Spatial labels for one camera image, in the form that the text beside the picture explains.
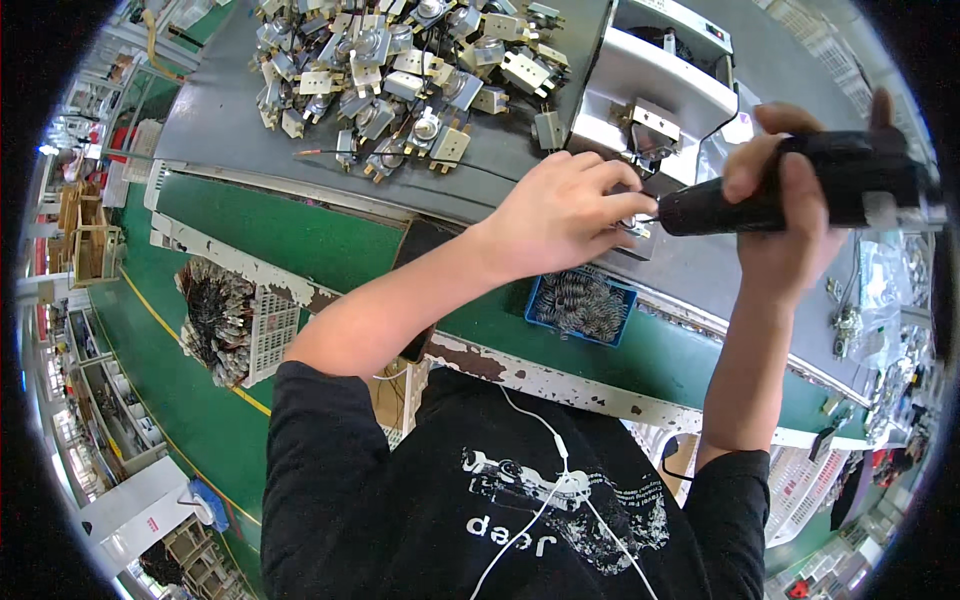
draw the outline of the person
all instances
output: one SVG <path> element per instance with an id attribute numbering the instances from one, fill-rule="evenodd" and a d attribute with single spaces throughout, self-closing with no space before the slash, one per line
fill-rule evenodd
<path id="1" fill-rule="evenodd" d="M 822 128 L 789 105 L 756 120 L 766 134 L 725 165 L 732 203 L 781 133 Z M 787 230 L 738 238 L 739 294 L 682 509 L 612 417 L 435 369 L 393 453 L 374 418 L 365 380 L 426 327 L 497 286 L 629 246 L 610 224 L 656 211 L 626 163 L 557 152 L 489 218 L 336 300 L 287 350 L 267 439 L 268 595 L 761 598 L 794 311 L 847 238 L 828 226 L 810 162 L 779 168 Z M 605 195 L 618 183 L 629 191 Z"/>

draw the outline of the pile of thermostats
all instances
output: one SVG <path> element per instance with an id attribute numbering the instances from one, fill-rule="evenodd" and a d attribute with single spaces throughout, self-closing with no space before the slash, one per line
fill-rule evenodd
<path id="1" fill-rule="evenodd" d="M 540 147 L 564 144 L 549 98 L 568 65 L 544 43 L 564 20 L 550 7 L 510 0 L 259 1 L 255 13 L 264 23 L 251 67 L 266 83 L 256 97 L 264 126 L 303 137 L 331 110 L 344 122 L 335 149 L 301 154 L 335 153 L 345 170 L 365 156 L 364 173 L 374 182 L 412 154 L 429 156 L 431 170 L 447 173 L 470 142 L 470 111 L 506 113 L 518 92 L 540 107 L 533 126 Z"/>

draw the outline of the pile of springs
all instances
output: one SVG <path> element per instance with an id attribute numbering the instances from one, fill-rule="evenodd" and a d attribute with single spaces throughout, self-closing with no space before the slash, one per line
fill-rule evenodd
<path id="1" fill-rule="evenodd" d="M 250 372 L 256 286 L 199 256 L 187 261 L 174 282 L 186 299 L 183 353 L 199 360 L 217 386 L 239 385 Z"/>
<path id="2" fill-rule="evenodd" d="M 609 344 L 630 307 L 622 289 L 610 285 L 599 271 L 584 267 L 544 275 L 534 310 L 537 320 L 557 327 L 563 340 L 576 332 Z"/>

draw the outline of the hand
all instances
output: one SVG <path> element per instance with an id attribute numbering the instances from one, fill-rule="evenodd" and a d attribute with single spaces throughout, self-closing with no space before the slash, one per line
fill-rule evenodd
<path id="1" fill-rule="evenodd" d="M 629 192 L 605 196 L 616 184 Z M 640 177 L 625 162 L 587 152 L 557 152 L 527 173 L 503 204 L 469 228 L 501 282 L 577 267 L 634 238 L 618 220 L 652 214 L 657 202 L 640 194 Z"/>
<path id="2" fill-rule="evenodd" d="M 890 127 L 890 96 L 875 94 L 871 128 Z M 724 165 L 724 196 L 733 204 L 754 193 L 767 160 L 782 134 L 819 132 L 824 126 L 801 108 L 774 103 L 756 107 L 757 122 L 767 132 L 743 145 Z M 846 229 L 829 227 L 829 212 L 813 165 L 800 154 L 780 161 L 780 189 L 787 229 L 782 233 L 741 233 L 737 254 L 743 277 L 741 294 L 793 311 L 847 240 Z"/>

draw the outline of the table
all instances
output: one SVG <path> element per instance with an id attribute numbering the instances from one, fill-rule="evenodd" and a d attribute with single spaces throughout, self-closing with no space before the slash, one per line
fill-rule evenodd
<path id="1" fill-rule="evenodd" d="M 829 127 L 862 127 L 852 103 L 820 63 L 753 3 L 685 3 L 731 33 L 737 58 L 734 75 L 761 99 L 790 99 L 810 109 Z M 552 6 L 566 18 L 565 29 L 557 32 L 554 45 L 567 54 L 573 75 L 555 104 L 569 122 L 593 50 L 606 26 L 609 5 L 555 0 Z M 227 26 L 207 44 L 204 61 L 189 77 L 171 109 L 155 157 L 306 181 L 462 224 L 485 218 L 510 191 L 510 182 L 464 167 L 446 176 L 428 171 L 425 165 L 402 168 L 376 185 L 360 177 L 361 169 L 345 173 L 332 157 L 294 160 L 293 152 L 332 147 L 339 126 L 335 119 L 327 118 L 319 127 L 309 128 L 304 139 L 293 140 L 281 131 L 263 128 L 254 100 L 263 80 L 248 68 L 259 24 L 250 15 L 251 7 L 252 0 L 238 0 Z M 769 60 L 771 48 L 778 50 L 777 60 Z M 465 159 L 504 175 L 522 176 L 542 157 L 530 138 L 524 116 L 473 115 L 472 141 Z M 683 239 L 662 235 L 650 262 L 640 263 L 619 254 L 605 258 L 608 268 L 630 281 L 687 302 L 720 320 L 730 317 L 740 275 L 732 236 Z M 828 275 L 846 282 L 852 266 L 848 244 Z M 828 319 L 834 304 L 823 290 L 823 282 L 818 288 L 798 310 L 797 331 L 802 334 L 795 336 L 791 352 L 842 384 L 862 391 L 865 370 L 858 373 L 852 361 L 839 362 L 832 357 L 833 334 Z"/>

